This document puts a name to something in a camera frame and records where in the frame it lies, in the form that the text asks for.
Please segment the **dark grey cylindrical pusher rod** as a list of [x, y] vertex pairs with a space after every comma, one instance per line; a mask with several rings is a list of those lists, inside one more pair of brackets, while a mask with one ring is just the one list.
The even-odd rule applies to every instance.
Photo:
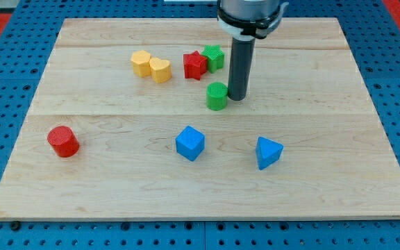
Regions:
[[228, 97], [241, 101], [247, 95], [255, 40], [233, 38], [228, 73]]

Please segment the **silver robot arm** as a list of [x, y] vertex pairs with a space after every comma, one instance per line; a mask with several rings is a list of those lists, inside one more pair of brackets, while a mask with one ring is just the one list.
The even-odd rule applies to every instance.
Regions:
[[232, 37], [228, 71], [228, 97], [241, 101], [247, 95], [256, 40], [273, 33], [289, 6], [281, 0], [221, 0], [217, 21]]

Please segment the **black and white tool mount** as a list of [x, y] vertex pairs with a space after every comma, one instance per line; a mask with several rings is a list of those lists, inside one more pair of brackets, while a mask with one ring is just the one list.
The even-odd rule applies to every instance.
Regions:
[[265, 39], [288, 6], [287, 1], [218, 1], [217, 21], [235, 39]]

